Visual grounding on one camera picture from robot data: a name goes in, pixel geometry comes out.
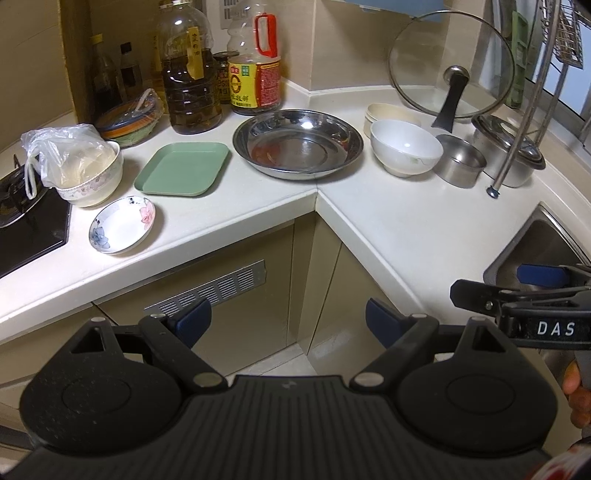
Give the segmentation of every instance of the tile floor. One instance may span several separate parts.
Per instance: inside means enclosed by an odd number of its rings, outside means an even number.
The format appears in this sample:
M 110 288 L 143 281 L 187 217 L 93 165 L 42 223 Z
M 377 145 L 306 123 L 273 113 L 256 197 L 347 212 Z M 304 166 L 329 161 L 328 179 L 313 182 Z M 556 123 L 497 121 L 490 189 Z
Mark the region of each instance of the tile floor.
M 267 375 L 271 377 L 309 377 L 317 375 L 297 343 L 268 356 L 267 358 L 246 367 L 239 372 L 228 375 L 228 383 L 232 384 L 236 375 Z

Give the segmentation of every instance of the green square plate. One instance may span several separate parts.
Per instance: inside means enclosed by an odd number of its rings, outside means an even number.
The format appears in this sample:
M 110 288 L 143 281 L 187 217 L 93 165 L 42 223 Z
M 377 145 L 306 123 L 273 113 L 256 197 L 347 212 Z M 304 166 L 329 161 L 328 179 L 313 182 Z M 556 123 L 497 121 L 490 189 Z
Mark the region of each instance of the green square plate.
M 212 186 L 228 152 L 228 147 L 222 143 L 166 145 L 139 173 L 134 187 L 151 195 L 196 197 Z

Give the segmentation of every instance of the yellow bottle cap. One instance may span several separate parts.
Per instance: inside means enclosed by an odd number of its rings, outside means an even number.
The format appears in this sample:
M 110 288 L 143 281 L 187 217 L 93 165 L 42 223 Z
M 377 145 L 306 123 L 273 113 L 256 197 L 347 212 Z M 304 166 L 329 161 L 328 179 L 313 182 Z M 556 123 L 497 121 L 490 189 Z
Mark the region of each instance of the yellow bottle cap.
M 90 38 L 90 43 L 92 43 L 93 45 L 97 45 L 99 43 L 103 43 L 103 34 L 99 33 L 98 35 L 94 35 L 93 37 Z

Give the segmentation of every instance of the stainless steel basin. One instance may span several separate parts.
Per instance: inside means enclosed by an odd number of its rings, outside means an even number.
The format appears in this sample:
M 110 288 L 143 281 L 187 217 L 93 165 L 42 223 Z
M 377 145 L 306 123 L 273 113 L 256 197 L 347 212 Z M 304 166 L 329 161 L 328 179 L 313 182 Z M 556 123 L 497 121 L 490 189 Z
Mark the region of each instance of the stainless steel basin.
M 484 272 L 484 282 L 513 290 L 535 290 L 517 280 L 517 268 L 524 263 L 541 265 L 591 265 L 560 222 L 538 205 L 515 238 Z M 561 383 L 564 370 L 574 360 L 573 352 L 542 350 L 540 355 L 556 380 Z

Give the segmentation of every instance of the hand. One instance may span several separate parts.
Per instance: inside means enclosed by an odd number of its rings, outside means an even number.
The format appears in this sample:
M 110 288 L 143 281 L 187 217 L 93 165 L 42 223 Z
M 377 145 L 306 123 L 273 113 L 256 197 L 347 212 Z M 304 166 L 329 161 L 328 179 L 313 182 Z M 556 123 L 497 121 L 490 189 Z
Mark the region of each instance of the hand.
M 581 386 L 581 374 L 577 362 L 566 369 L 562 390 L 569 396 L 569 405 L 573 409 L 570 421 L 578 429 L 591 424 L 591 392 Z

